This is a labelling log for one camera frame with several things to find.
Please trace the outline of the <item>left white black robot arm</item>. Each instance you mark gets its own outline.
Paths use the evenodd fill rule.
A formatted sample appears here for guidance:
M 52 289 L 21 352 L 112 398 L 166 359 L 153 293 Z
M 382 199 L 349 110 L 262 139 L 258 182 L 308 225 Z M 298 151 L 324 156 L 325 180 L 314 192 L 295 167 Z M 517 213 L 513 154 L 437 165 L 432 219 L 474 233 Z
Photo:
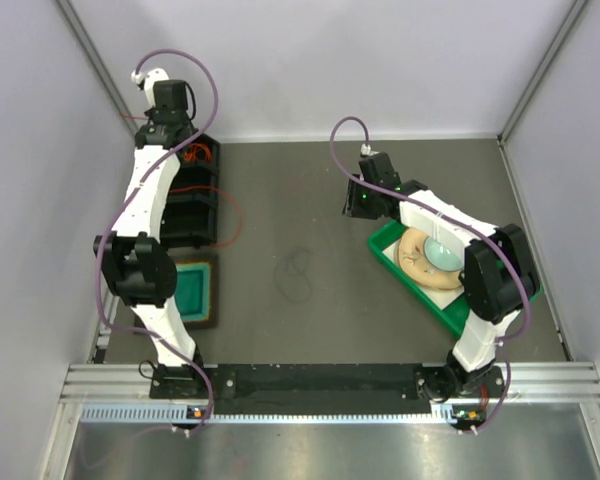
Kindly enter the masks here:
M 181 166 L 175 147 L 196 132 L 188 114 L 192 90 L 161 68 L 131 78 L 146 95 L 148 120 L 134 137 L 124 210 L 94 247 L 104 244 L 101 271 L 110 292 L 151 332 L 158 354 L 154 381 L 169 379 L 192 397 L 206 387 L 207 374 L 194 364 L 197 346 L 175 301 L 177 269 L 160 241 L 169 189 Z

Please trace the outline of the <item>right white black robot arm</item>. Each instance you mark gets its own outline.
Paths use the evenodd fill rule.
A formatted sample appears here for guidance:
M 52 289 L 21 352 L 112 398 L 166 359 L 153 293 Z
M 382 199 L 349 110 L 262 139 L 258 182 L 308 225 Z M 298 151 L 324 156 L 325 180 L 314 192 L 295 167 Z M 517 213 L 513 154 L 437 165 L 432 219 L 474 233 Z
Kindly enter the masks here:
M 391 264 L 409 288 L 443 319 L 457 302 L 466 308 L 442 380 L 426 391 L 438 401 L 470 395 L 541 288 L 526 235 L 515 224 L 477 220 L 417 181 L 402 181 L 389 156 L 369 144 L 360 149 L 359 168 L 348 183 L 344 215 L 392 219 L 402 231 L 389 244 Z

